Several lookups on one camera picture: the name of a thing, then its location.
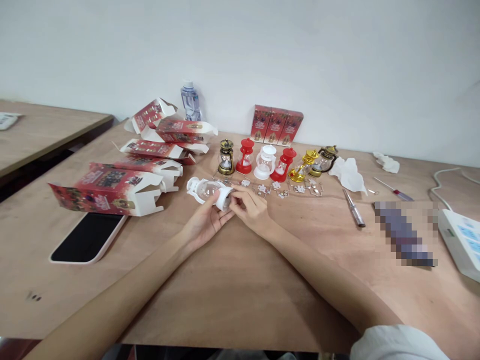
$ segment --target phone case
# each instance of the phone case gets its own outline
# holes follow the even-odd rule
[[[82,222],[82,220],[84,219],[85,216],[87,216],[89,213],[86,212],[84,216],[81,217],[80,221],[77,222],[75,224],[75,226],[71,229],[71,231],[63,238],[62,241],[60,241],[60,243],[58,244],[58,246],[51,252],[50,256],[48,257],[48,260],[53,263],[53,264],[68,264],[68,265],[88,265],[88,264],[94,264],[96,263],[98,260],[100,260],[105,252],[107,252],[107,249],[109,248],[110,244],[112,243],[112,241],[115,239],[115,237],[117,236],[117,234],[119,233],[120,229],[122,228],[122,226],[125,224],[125,222],[127,221],[127,219],[129,218],[127,215],[124,215],[120,221],[118,222],[117,226],[115,226],[115,228],[113,229],[113,231],[111,232],[110,236],[108,237],[108,239],[105,241],[105,243],[103,244],[103,246],[100,248],[100,251],[98,252],[98,254],[90,261],[87,261],[87,262],[70,262],[70,261],[55,261],[55,260],[52,260],[52,255],[54,254],[55,251],[57,251],[57,249],[59,248],[59,246],[67,239],[67,237],[70,235],[70,233]]]

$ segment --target white lantern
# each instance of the white lantern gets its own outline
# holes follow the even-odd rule
[[[274,156],[277,149],[272,145],[265,145],[261,148],[260,153],[256,156],[256,168],[253,171],[253,175],[257,179],[266,180],[270,174],[274,172],[275,160]]]
[[[221,211],[225,212],[229,209],[230,205],[230,193],[234,189],[232,187],[227,187],[219,181],[212,181],[207,179],[200,180],[198,177],[194,176],[186,183],[186,192],[187,194],[192,195],[197,202],[204,204],[209,197],[211,197],[216,192],[220,192],[218,200],[215,205]]]

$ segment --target hand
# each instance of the hand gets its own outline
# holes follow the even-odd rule
[[[215,206],[219,195],[216,191],[210,196],[180,231],[193,251],[205,245],[235,215],[230,209],[223,212]]]
[[[232,188],[236,191],[230,193],[230,209],[245,225],[264,238],[266,231],[275,224],[267,211],[267,200],[243,186],[232,185]]]

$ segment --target smartphone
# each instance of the smartphone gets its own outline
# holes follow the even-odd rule
[[[126,215],[87,212],[51,253],[50,261],[59,264],[93,264],[102,258]]]

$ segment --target red lantern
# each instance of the red lantern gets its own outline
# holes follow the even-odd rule
[[[297,152],[292,147],[284,149],[283,155],[280,156],[277,167],[270,175],[271,179],[273,181],[283,183],[287,178],[289,166],[294,161],[294,157],[296,156]]]
[[[241,156],[236,163],[235,170],[240,174],[247,175],[252,171],[252,153],[255,143],[250,138],[241,141]]]

